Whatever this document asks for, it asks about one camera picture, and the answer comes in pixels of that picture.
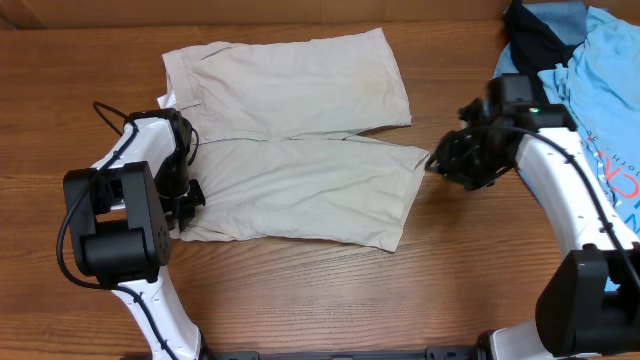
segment light blue fabric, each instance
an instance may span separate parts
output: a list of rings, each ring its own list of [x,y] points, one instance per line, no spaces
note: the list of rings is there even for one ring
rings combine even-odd
[[[587,37],[587,10],[582,2],[566,1],[559,3],[525,4],[540,21],[562,40],[565,45],[577,45]],[[511,43],[502,50],[493,77],[504,73],[518,73],[511,60]]]
[[[618,215],[640,233],[640,27],[589,8],[568,66],[538,73],[578,124],[589,166]]]

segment wooden table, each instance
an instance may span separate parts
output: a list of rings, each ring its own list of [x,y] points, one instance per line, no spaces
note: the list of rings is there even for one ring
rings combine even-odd
[[[115,296],[70,284],[55,261],[63,175],[117,140],[93,100],[125,112],[156,108],[166,86],[161,54],[185,46],[303,41],[377,26],[0,32],[0,359],[148,351]],[[502,25],[383,28],[414,125],[371,136],[433,150],[458,126],[457,109],[484,96]],[[395,350],[470,344],[532,318],[560,260],[544,212],[513,173],[473,193],[427,175],[395,254],[291,239],[179,243],[170,272],[218,351]]]

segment wooden surface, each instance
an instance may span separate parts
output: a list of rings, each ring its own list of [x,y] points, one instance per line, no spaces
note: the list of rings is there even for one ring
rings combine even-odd
[[[0,359],[106,360],[148,351],[115,296],[75,287],[55,261],[63,175],[90,166],[117,140],[93,100],[125,112],[156,108],[165,91],[161,54],[188,45],[374,27],[1,32]],[[414,125],[372,135],[433,150],[457,127],[457,109],[483,96],[504,45],[501,24],[383,28]],[[395,254],[291,239],[178,243],[170,273],[214,349],[274,353],[472,343],[485,330],[531,318],[559,263],[544,212],[513,173],[473,193],[427,175]]]
[[[499,20],[509,3],[510,0],[0,0],[0,15],[26,29]],[[584,3],[606,7],[617,16],[640,17],[638,1]]]

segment wire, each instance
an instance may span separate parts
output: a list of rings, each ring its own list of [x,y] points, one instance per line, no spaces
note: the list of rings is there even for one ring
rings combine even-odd
[[[122,131],[120,131],[120,129],[118,129],[117,126],[115,126],[105,115],[104,113],[100,110],[100,108],[103,108],[105,110],[109,110],[112,113],[120,116],[121,118],[123,118],[126,122],[127,120],[127,115],[125,113],[123,113],[122,111],[116,109],[116,108],[112,108],[109,105],[103,104],[101,102],[98,101],[94,101],[93,102],[93,109],[98,113],[98,115],[100,115],[100,117],[102,118],[102,120],[104,120],[104,122],[107,123],[107,125],[109,125],[113,131],[115,131],[118,135],[122,136]]]
[[[191,131],[196,134],[196,147],[193,149],[193,153],[191,154],[191,158],[189,159],[189,162],[187,162],[188,166],[191,166],[191,164],[193,163],[193,160],[196,159],[196,154],[198,153],[198,146],[200,145],[200,136],[198,135],[198,131],[196,131],[195,128],[191,128]]]
[[[528,130],[528,129],[524,129],[524,128],[520,128],[520,127],[500,128],[500,127],[483,126],[483,127],[476,127],[476,128],[466,128],[466,129],[463,129],[462,131],[471,132],[473,130],[485,130],[485,131],[487,131],[487,130],[489,130],[489,131],[501,130],[501,131],[512,131],[512,132],[517,132],[517,133],[529,135],[529,136],[531,136],[533,138],[536,138],[536,139],[544,142],[545,144],[551,146],[553,149],[555,149],[557,152],[559,152],[562,156],[564,156],[567,159],[567,162],[569,164],[571,164],[573,166],[573,168],[576,170],[576,172],[578,173],[578,176],[580,176],[580,179],[584,183],[584,186],[587,188],[587,192],[589,193],[589,197],[591,198],[591,202],[593,202],[593,206],[595,207],[596,212],[598,213],[598,219],[600,219],[600,222],[602,222],[602,227],[603,227],[602,230],[604,230],[604,232],[607,233],[607,235],[609,236],[609,239],[611,240],[611,242],[615,246],[616,250],[618,251],[618,253],[619,253],[619,255],[620,255],[621,259],[622,259],[622,263],[624,265],[624,268],[625,268],[625,270],[627,272],[627,275],[629,276],[631,282],[633,283],[633,285],[635,286],[636,290],[638,291],[638,294],[640,295],[640,277],[638,277],[638,273],[634,269],[633,264],[631,263],[631,260],[627,256],[627,253],[626,253],[624,247],[622,246],[622,244],[620,243],[620,240],[618,239],[618,237],[616,236],[615,232],[613,231],[613,224],[610,223],[607,220],[607,217],[606,217],[606,214],[604,212],[604,209],[602,208],[602,204],[600,204],[600,201],[598,200],[596,192],[593,189],[593,187],[591,186],[591,182],[589,181],[589,178],[584,173],[584,171],[582,170],[580,165],[578,165],[578,162],[576,161],[575,156],[569,154],[562,146],[560,146],[557,143],[553,142],[549,138],[547,138],[545,136],[542,136],[542,135],[540,135],[540,134],[538,134],[538,133],[536,133],[534,131]]]
[[[98,103],[98,102],[94,102],[93,103],[93,107],[94,109],[96,109],[96,111],[98,112],[98,114],[107,122],[107,124],[109,124],[109,126],[111,126],[116,132],[120,133],[120,131],[111,123],[111,121],[109,121],[101,112],[100,110],[98,110],[97,107],[104,107],[107,110],[110,110],[118,115],[122,114],[124,115],[122,112],[113,109],[110,106]],[[124,151],[129,147],[129,145],[131,145],[131,143],[133,142],[133,140],[136,138],[138,132],[140,131],[138,129],[138,126],[136,125],[135,122],[127,122],[128,124],[130,124],[133,127],[133,131],[131,133],[131,136],[129,136],[129,138],[124,142],[124,144],[122,144],[122,146],[113,152],[113,155],[111,156],[111,158],[104,164],[102,165],[98,171],[96,171],[91,178],[89,179],[89,181],[87,182],[87,184],[82,188],[82,190],[80,191],[80,193],[78,194],[78,196],[76,197],[76,199],[73,201],[72,205],[69,207],[69,210],[67,211],[67,215],[64,217],[64,220],[62,221],[62,225],[60,226],[60,231],[58,232],[58,241],[56,244],[56,257],[58,260],[58,266],[60,267],[60,271],[62,272],[62,274],[72,283],[83,287],[83,288],[88,288],[88,289],[100,289],[100,290],[109,290],[107,288],[103,288],[102,286],[100,286],[100,284],[95,284],[95,283],[90,283],[90,282],[86,282],[83,280],[78,279],[77,277],[75,277],[67,268],[67,265],[64,262],[64,254],[63,254],[63,243],[64,243],[64,235],[67,232],[67,228],[69,227],[69,223],[71,222],[71,219],[73,218],[73,215],[76,213],[76,211],[78,210],[78,207],[80,206],[80,202],[82,201],[82,199],[89,193],[89,190],[91,190],[91,187],[96,183],[96,181],[98,180],[98,178],[100,177],[100,175],[102,173],[104,173],[104,171],[106,171],[107,169],[109,169],[109,167],[111,167],[111,165],[113,165],[113,163],[115,163],[120,156],[122,155],[122,153],[124,153]],[[160,334],[160,331],[158,330],[158,327],[155,323],[155,321],[153,320],[153,316],[151,315],[151,312],[149,311],[149,309],[147,308],[147,305],[144,303],[144,300],[142,299],[142,297],[137,294],[135,291],[126,288],[124,286],[120,286],[120,285],[116,285],[113,290],[118,290],[118,291],[122,291],[125,292],[127,294],[129,294],[132,298],[133,298],[133,302],[137,303],[138,306],[140,306],[140,309],[142,309],[142,312],[144,313],[145,317],[147,318],[147,322],[149,322],[149,326],[151,327],[151,330],[153,331],[153,334],[156,337],[156,340],[158,341],[158,343],[160,343],[160,348],[164,351],[167,352],[167,354],[169,355],[169,357],[171,358],[171,360],[179,360],[176,355],[173,353],[173,351],[171,350],[171,348],[169,348],[169,346],[167,345],[167,342],[162,338],[162,335]]]

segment black cloth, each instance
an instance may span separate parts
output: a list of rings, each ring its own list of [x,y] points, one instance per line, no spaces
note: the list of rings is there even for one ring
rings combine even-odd
[[[554,69],[558,63],[567,66],[578,45],[565,45],[547,24],[522,5],[522,0],[511,2],[504,24],[511,41],[513,64],[529,77],[534,99],[548,104],[538,72]]]

